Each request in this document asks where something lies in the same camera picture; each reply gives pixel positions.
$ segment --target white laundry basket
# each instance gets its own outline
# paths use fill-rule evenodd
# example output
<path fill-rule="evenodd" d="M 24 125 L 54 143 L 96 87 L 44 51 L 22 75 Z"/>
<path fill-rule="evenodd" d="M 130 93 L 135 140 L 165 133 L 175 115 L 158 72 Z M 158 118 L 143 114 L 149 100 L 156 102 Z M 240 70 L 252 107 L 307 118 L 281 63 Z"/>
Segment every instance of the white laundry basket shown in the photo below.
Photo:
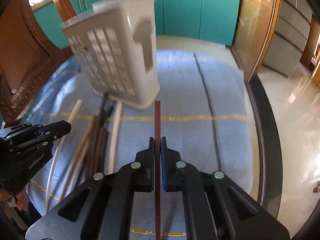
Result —
<path fill-rule="evenodd" d="M 153 0 L 103 0 L 61 25 L 94 90 L 138 109 L 160 91 Z"/>

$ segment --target white rod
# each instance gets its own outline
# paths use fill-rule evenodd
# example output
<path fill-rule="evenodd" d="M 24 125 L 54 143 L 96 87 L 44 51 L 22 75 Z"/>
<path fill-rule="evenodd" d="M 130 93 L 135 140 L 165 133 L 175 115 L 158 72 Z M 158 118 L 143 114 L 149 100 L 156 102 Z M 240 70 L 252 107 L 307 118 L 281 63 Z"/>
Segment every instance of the white rod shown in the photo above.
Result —
<path fill-rule="evenodd" d="M 71 123 L 74 119 L 74 117 L 76 116 L 80 106 L 82 104 L 82 100 L 81 99 L 78 99 L 78 101 L 76 102 L 75 106 L 73 107 L 72 109 L 72 112 L 68 118 L 68 122 Z M 47 189 L 46 189 L 46 192 L 45 192 L 45 203 L 44 203 L 44 208 L 45 208 L 45 213 L 48 212 L 48 208 L 49 208 L 49 191 L 50 191 L 50 187 L 51 187 L 51 181 L 52 181 L 52 176 L 53 176 L 53 171 L 54 171 L 54 168 L 57 164 L 57 159 L 58 159 L 58 155 L 60 153 L 60 149 L 62 147 L 62 144 L 64 142 L 64 138 L 65 136 L 63 136 L 59 142 L 59 145 L 54 153 L 54 156 L 53 156 L 53 159 L 52 159 L 52 164 L 51 164 L 51 167 L 50 167 L 50 172 L 49 172 L 49 178 L 48 178 L 48 182 L 47 182 Z"/>
<path fill-rule="evenodd" d="M 60 201 L 63 199 L 64 195 L 65 195 L 65 192 L 66 192 L 66 190 L 67 190 L 67 187 L 68 187 L 68 185 L 69 185 L 69 182 L 71 181 L 71 176 L 72 176 L 72 174 L 74 173 L 74 168 L 75 168 L 75 166 L 76 166 L 79 162 L 82 162 L 82 161 L 81 161 L 81 158 L 79 158 L 79 156 L 81 156 L 81 152 L 82 152 L 82 150 L 83 150 L 83 148 L 84 148 L 84 145 L 85 145 L 85 143 L 86 143 L 86 141 L 87 141 L 87 138 L 88 138 L 88 136 L 89 136 L 89 133 L 90 133 L 91 129 L 92 129 L 92 126 L 90 126 L 89 129 L 85 132 L 84 136 L 81 138 L 81 141 L 80 141 L 80 143 L 79 143 L 79 145 L 78 145 L 77 150 L 76 150 L 75 153 L 74 153 L 73 161 L 72 161 L 72 163 L 71 163 L 70 169 L 67 170 L 67 174 L 66 174 L 66 176 L 65 176 L 65 177 L 66 177 L 66 180 L 63 182 L 62 191 L 61 191 L 60 196 L 59 196 L 59 198 L 58 198 L 58 202 L 60 202 Z"/>
<path fill-rule="evenodd" d="M 84 161 L 84 157 L 85 157 L 85 154 L 88 151 L 89 145 L 90 145 L 90 140 L 89 140 L 89 137 L 87 137 L 86 141 L 84 142 L 84 147 L 82 148 L 82 151 L 80 152 L 79 160 L 76 163 L 75 171 L 73 172 L 72 178 L 70 180 L 71 187 L 69 187 L 67 195 L 69 195 L 71 193 L 72 185 L 74 185 L 74 183 L 76 181 L 76 176 L 77 176 L 77 174 L 79 173 L 79 171 L 81 169 L 81 165 L 82 165 L 82 163 Z"/>
<path fill-rule="evenodd" d="M 115 157 L 116 157 L 116 147 L 118 140 L 119 124 L 121 119 L 122 102 L 117 101 L 115 120 L 113 122 L 113 130 L 110 142 L 109 150 L 109 163 L 108 163 L 108 174 L 114 173 L 115 170 Z"/>

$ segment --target yellow stripe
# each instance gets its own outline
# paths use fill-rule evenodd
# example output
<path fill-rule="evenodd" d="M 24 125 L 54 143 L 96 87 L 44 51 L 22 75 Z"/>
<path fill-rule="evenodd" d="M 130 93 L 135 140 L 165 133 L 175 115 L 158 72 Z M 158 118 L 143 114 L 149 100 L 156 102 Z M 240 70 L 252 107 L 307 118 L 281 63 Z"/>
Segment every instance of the yellow stripe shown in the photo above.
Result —
<path fill-rule="evenodd" d="M 198 120 L 226 120 L 226 119 L 237 119 L 241 121 L 246 121 L 247 116 L 243 114 L 225 114 L 225 115 L 217 115 L 212 118 L 211 115 L 190 115 L 190 116 L 162 116 L 162 122 L 190 122 L 190 121 L 198 121 Z M 152 116 L 123 116 L 120 119 L 123 121 L 135 121 L 135 122 L 153 122 L 155 119 Z"/>
<path fill-rule="evenodd" d="M 69 117 L 69 113 L 65 112 L 58 112 L 57 114 L 44 114 L 42 111 L 40 111 L 40 114 L 42 115 L 49 115 L 49 116 L 66 116 Z M 75 118 L 79 119 L 85 119 L 85 120 L 93 120 L 93 117 L 91 115 L 79 115 L 77 114 Z M 199 121 L 199 120 L 226 120 L 226 119 L 236 119 L 241 121 L 246 121 L 247 116 L 243 114 L 225 114 L 225 115 L 217 115 L 214 118 L 212 118 L 211 115 L 189 115 L 189 116 L 162 116 L 161 121 L 162 122 L 191 122 L 191 121 Z M 123 116 L 120 119 L 122 122 L 124 121 L 135 121 L 135 122 L 153 122 L 155 119 L 153 116 Z"/>
<path fill-rule="evenodd" d="M 130 229 L 131 232 L 137 234 L 145 234 L 145 235 L 155 235 L 155 231 L 146 231 L 146 230 L 138 230 L 138 229 Z M 161 232 L 161 236 L 186 236 L 186 233 L 166 233 Z"/>
<path fill-rule="evenodd" d="M 31 179 L 31 182 L 33 182 L 34 184 L 36 184 L 36 185 L 37 185 L 40 189 L 42 189 L 44 192 L 47 192 L 46 189 L 40 185 L 40 183 L 34 181 L 33 179 Z M 53 198 L 55 198 L 56 200 L 59 200 L 58 197 L 56 197 L 55 195 L 53 195 L 53 194 L 51 194 L 51 193 L 49 193 L 49 195 L 52 196 Z"/>

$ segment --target white pipe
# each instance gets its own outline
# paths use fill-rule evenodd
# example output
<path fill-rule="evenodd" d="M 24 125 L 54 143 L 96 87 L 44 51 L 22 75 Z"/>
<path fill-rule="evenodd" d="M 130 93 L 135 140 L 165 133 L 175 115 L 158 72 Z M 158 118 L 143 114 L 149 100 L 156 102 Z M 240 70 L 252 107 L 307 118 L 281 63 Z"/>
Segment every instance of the white pipe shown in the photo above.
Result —
<path fill-rule="evenodd" d="M 81 106 L 82 104 L 82 100 L 78 99 L 78 101 L 76 102 L 75 106 L 73 107 L 72 109 L 72 112 L 68 118 L 68 122 L 71 123 L 74 119 L 74 117 L 76 116 L 78 110 L 79 110 L 79 107 Z M 48 178 L 48 182 L 47 182 L 47 189 L 46 189 L 46 192 L 45 192 L 45 202 L 44 202 L 44 208 L 45 208 L 45 213 L 48 212 L 48 203 L 49 203 L 49 191 L 50 191 L 50 187 L 51 187 L 51 181 L 52 181 L 52 176 L 53 176 L 53 171 L 54 171 L 54 168 L 57 164 L 57 159 L 58 159 L 58 155 L 60 153 L 60 149 L 62 147 L 62 144 L 64 142 L 64 138 L 65 136 L 63 136 L 59 142 L 59 145 L 54 153 L 54 156 L 53 156 L 53 159 L 52 159 L 52 164 L 51 164 L 51 167 L 50 167 L 50 172 L 49 172 L 49 178 Z"/>
<path fill-rule="evenodd" d="M 116 157 L 116 147 L 119 132 L 119 124 L 121 119 L 122 102 L 117 101 L 115 119 L 113 122 L 113 130 L 110 142 L 109 150 L 109 163 L 108 163 L 108 174 L 114 173 L 115 171 L 115 157 Z"/>
<path fill-rule="evenodd" d="M 82 153 L 82 150 L 83 150 L 84 146 L 86 145 L 86 142 L 88 141 L 88 136 L 89 136 L 89 133 L 90 133 L 91 129 L 92 129 L 92 126 L 89 127 L 89 129 L 86 131 L 84 136 L 81 138 L 81 141 L 80 141 L 80 143 L 78 145 L 78 148 L 77 148 L 76 152 L 74 153 L 73 161 L 72 161 L 70 169 L 68 169 L 68 171 L 67 171 L 67 174 L 66 174 L 67 178 L 63 183 L 62 191 L 61 191 L 60 196 L 58 198 L 58 202 L 60 202 L 63 199 L 63 196 L 64 196 L 64 194 L 65 194 L 65 192 L 67 190 L 67 186 L 69 185 L 68 182 L 71 181 L 71 175 L 74 172 L 76 172 L 76 171 L 74 171 L 74 167 L 76 165 L 78 165 L 78 163 L 82 163 L 82 161 L 81 161 L 81 153 Z"/>

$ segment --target light blue blanket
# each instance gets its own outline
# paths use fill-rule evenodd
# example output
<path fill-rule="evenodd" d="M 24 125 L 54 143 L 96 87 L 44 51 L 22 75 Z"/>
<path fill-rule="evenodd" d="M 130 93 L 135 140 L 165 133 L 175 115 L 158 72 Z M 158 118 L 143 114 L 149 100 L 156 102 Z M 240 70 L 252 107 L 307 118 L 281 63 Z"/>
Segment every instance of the light blue blanket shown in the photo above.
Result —
<path fill-rule="evenodd" d="M 244 105 L 243 73 L 211 57 L 198 55 L 197 58 L 214 116 L 211 116 L 208 95 L 194 55 L 182 51 L 158 51 L 161 91 L 156 100 L 161 101 L 161 135 L 166 136 L 169 148 L 180 152 L 182 160 L 207 173 L 220 168 L 246 192 L 250 192 L 252 150 Z M 66 136 L 54 171 L 50 208 L 57 204 L 55 197 L 60 195 L 62 181 L 77 143 L 91 124 L 91 115 L 97 113 L 101 102 L 101 97 L 94 94 L 89 81 L 79 71 L 74 57 L 60 66 L 44 86 L 41 100 L 28 118 L 32 124 L 67 120 L 79 98 L 83 104 L 72 122 L 71 133 Z M 124 106 L 116 151 L 116 171 L 132 162 L 138 151 L 148 148 L 148 139 L 154 136 L 153 116 L 153 106 L 143 111 Z M 44 188 L 50 166 L 51 161 L 33 178 L 28 191 L 29 198 L 41 214 L 44 214 Z M 175 238 L 171 233 L 185 236 L 182 194 L 162 192 L 161 203 L 164 237 Z M 154 239 L 154 217 L 154 195 L 136 193 L 130 239 Z"/>

